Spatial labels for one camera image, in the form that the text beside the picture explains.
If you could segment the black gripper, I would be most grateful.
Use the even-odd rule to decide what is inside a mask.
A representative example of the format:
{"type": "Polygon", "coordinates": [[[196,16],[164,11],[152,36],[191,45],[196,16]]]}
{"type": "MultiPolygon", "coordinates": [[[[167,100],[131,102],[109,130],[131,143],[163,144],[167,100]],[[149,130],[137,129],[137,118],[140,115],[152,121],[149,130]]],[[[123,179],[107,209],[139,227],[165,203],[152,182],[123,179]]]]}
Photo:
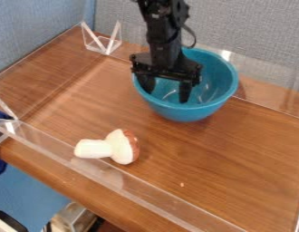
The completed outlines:
{"type": "Polygon", "coordinates": [[[192,91],[192,83],[202,82],[202,65],[184,55],[180,48],[172,59],[165,54],[151,57],[151,53],[132,53],[132,73],[144,91],[152,94],[156,87],[156,79],[163,78],[181,82],[179,84],[179,100],[188,101],[192,91]]]}

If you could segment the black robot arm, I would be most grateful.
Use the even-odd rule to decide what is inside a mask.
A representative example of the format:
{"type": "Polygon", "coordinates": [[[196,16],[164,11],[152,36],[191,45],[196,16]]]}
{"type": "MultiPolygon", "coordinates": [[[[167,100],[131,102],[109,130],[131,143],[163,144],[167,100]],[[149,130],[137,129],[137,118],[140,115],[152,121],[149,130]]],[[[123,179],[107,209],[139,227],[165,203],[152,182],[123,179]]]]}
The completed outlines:
{"type": "Polygon", "coordinates": [[[181,30],[196,36],[185,25],[189,5],[184,0],[133,0],[147,23],[148,53],[129,56],[132,73],[147,93],[152,93],[156,78],[179,82],[179,100],[188,101],[192,88],[202,81],[202,65],[183,52],[181,30]]]}

